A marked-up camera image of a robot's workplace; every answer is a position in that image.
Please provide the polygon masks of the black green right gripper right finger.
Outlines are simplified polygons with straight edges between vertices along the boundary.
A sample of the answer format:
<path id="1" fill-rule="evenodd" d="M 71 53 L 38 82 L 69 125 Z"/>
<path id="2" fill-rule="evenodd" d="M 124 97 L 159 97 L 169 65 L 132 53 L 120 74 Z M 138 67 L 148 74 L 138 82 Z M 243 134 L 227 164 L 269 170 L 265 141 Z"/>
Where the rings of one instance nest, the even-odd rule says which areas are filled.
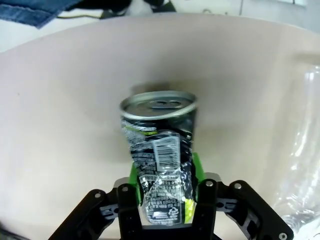
<path id="1" fill-rule="evenodd" d="M 271 206 L 245 181 L 225 185 L 204 173 L 200 157 L 193 153 L 196 207 L 193 233 L 202 240 L 217 240 L 214 234 L 216 213 L 223 212 L 236 223 L 248 240 L 292 240 L 293 230 Z"/>

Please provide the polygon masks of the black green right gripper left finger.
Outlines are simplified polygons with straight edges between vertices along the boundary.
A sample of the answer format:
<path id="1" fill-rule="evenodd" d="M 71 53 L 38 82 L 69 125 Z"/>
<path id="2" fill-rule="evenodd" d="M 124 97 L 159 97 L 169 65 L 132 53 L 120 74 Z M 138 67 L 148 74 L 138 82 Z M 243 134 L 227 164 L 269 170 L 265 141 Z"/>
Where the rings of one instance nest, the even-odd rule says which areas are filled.
<path id="1" fill-rule="evenodd" d="M 89 191 L 49 239 L 97 240 L 116 218 L 122 237 L 136 235 L 135 230 L 142 230 L 140 196 L 138 173 L 132 165 L 129 177 L 118 179 L 110 192 Z"/>

